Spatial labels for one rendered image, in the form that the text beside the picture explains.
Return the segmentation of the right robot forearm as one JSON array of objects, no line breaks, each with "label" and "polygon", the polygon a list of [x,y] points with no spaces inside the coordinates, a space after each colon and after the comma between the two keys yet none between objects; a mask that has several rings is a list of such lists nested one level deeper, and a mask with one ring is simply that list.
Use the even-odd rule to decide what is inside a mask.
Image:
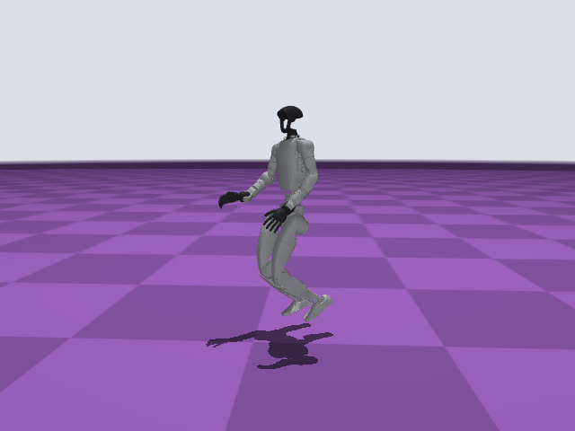
[{"label": "right robot forearm", "polygon": [[264,190],[266,188],[266,184],[264,183],[263,180],[261,180],[261,176],[250,188],[248,188],[248,190],[246,190],[246,191],[250,192],[250,196],[249,197],[243,197],[244,202],[250,202],[252,200],[252,198],[257,196],[262,190]]}]

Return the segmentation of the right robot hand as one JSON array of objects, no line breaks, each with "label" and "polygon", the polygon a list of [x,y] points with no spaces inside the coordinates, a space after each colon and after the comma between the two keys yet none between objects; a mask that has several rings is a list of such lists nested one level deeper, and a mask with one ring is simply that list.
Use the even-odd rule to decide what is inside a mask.
[{"label": "right robot hand", "polygon": [[219,204],[220,208],[222,208],[222,206],[224,204],[233,203],[237,200],[244,202],[243,197],[249,197],[249,196],[250,196],[250,192],[248,192],[248,191],[240,192],[239,194],[237,192],[227,192],[225,195],[222,195],[219,198],[218,204]]}]

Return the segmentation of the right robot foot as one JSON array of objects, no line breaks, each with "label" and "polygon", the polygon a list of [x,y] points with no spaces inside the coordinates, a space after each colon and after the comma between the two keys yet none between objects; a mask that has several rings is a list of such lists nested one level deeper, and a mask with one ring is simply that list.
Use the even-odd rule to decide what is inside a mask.
[{"label": "right robot foot", "polygon": [[[300,300],[302,300],[302,299],[300,299]],[[302,308],[304,308],[310,304],[311,304],[311,302],[305,300],[304,298],[303,298],[303,301],[299,301],[299,302],[294,300],[291,303],[291,305],[286,310],[284,310],[281,314],[282,314],[282,316],[288,316],[294,312],[298,312],[299,310],[301,310]]]}]

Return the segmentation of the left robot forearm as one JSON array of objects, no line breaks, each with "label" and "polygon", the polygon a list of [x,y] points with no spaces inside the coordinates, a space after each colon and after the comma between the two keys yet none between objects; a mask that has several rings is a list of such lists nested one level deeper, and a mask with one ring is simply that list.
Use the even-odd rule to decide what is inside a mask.
[{"label": "left robot forearm", "polygon": [[301,203],[301,199],[304,200],[304,198],[311,193],[311,190],[314,187],[315,182],[316,182],[316,176],[313,173],[308,173],[305,176],[304,182],[299,185],[299,188],[295,192],[295,195],[293,195],[290,198],[290,200],[286,203],[285,206],[287,206],[290,210],[292,210],[294,207],[299,206]]}]

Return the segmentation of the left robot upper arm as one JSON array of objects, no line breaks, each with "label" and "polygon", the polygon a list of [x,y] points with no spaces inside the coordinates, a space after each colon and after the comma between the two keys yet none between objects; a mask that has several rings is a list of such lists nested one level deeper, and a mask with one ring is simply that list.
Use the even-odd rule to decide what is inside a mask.
[{"label": "left robot upper arm", "polygon": [[296,149],[301,154],[304,166],[308,173],[313,173],[316,176],[316,184],[318,181],[318,172],[314,159],[314,143],[310,140],[297,140]]}]

